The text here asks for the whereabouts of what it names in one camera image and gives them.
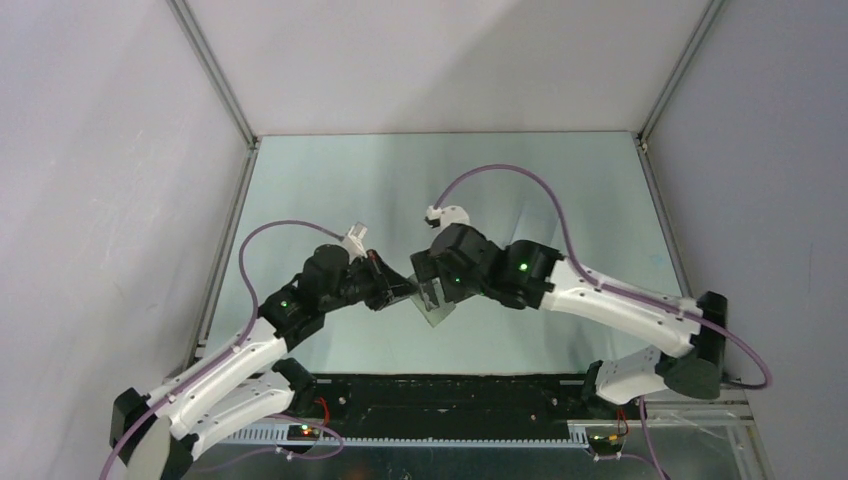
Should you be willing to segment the blue card wallet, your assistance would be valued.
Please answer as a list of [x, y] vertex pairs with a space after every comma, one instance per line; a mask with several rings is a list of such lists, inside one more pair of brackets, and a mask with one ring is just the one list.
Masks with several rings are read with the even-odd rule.
[[441, 280], [440, 280], [440, 284], [441, 284], [441, 292], [440, 292], [441, 306], [437, 310], [434, 310], [434, 311], [431, 311], [431, 312], [426, 312], [425, 309], [423, 308], [423, 304], [422, 304], [421, 297], [420, 297], [419, 284], [421, 282], [419, 282], [417, 280], [415, 275], [410, 275], [408, 277], [408, 279], [413, 281], [418, 287], [418, 292], [416, 294], [414, 294], [413, 296], [411, 296], [410, 300], [413, 302], [413, 304], [419, 310], [419, 312], [421, 313], [423, 318], [427, 321], [427, 323], [432, 328], [436, 328], [440, 323], [442, 323], [456, 309], [456, 303], [450, 302], [446, 299], [445, 291], [443, 289], [443, 286], [442, 286], [442, 283], [441, 283]]

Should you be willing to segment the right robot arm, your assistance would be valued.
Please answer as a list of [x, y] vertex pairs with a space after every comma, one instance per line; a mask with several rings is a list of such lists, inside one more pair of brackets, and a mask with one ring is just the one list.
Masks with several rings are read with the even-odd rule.
[[511, 309], [577, 315], [647, 342], [589, 367], [581, 402], [593, 417], [664, 390], [699, 400], [720, 395], [725, 339], [715, 329], [726, 324], [727, 302], [718, 294], [656, 298], [608, 276], [589, 280], [557, 249], [531, 240], [499, 247], [457, 223], [410, 260], [432, 324], [457, 303], [483, 296]]

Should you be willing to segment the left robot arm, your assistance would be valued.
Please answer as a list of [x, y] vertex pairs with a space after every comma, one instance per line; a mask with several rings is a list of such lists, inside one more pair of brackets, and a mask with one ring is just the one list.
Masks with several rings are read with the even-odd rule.
[[164, 430], [154, 478], [179, 479], [203, 453], [257, 420], [317, 406], [316, 379], [291, 351], [318, 332], [327, 314], [364, 304], [381, 311], [417, 292], [373, 250], [351, 254], [321, 245], [291, 281], [254, 309], [248, 325], [211, 356], [147, 394], [129, 388], [113, 403], [112, 451], [101, 470], [129, 466], [144, 441]]

